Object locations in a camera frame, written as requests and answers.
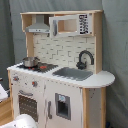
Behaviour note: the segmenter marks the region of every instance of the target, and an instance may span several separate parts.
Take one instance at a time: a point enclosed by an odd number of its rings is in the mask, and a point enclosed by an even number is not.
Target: oven window
[[[37,102],[35,100],[19,95],[19,109],[20,114],[28,114],[38,122]]]

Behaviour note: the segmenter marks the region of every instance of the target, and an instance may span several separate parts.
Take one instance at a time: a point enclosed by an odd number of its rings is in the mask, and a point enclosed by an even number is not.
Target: gray wall
[[[107,87],[107,121],[128,127],[128,1],[127,0],[10,0],[16,63],[26,56],[20,12],[103,9],[103,70],[116,81]]]
[[[7,67],[14,64],[13,38],[8,0],[0,0],[0,77],[4,79],[1,84],[7,90]]]

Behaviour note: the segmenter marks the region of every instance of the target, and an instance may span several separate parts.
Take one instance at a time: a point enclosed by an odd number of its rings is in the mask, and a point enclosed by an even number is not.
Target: stove
[[[23,64],[20,66],[17,66],[18,68],[22,68],[25,70],[30,70],[30,71],[36,71],[36,72],[42,72],[45,73],[47,71],[50,71],[53,68],[58,67],[58,65],[53,65],[53,64],[47,64],[47,63],[41,63],[39,62],[37,66],[34,67],[25,67]]]

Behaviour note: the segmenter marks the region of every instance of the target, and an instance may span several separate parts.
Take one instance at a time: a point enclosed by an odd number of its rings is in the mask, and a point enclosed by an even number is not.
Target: sink
[[[61,68],[53,72],[53,75],[58,76],[58,77],[73,79],[77,81],[82,81],[82,80],[87,79],[89,76],[93,75],[93,72],[64,67],[64,68]]]

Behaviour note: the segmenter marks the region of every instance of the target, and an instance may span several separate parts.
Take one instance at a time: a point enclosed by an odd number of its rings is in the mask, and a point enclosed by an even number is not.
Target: floor
[[[11,100],[8,98],[0,103],[0,126],[12,121],[11,113]]]

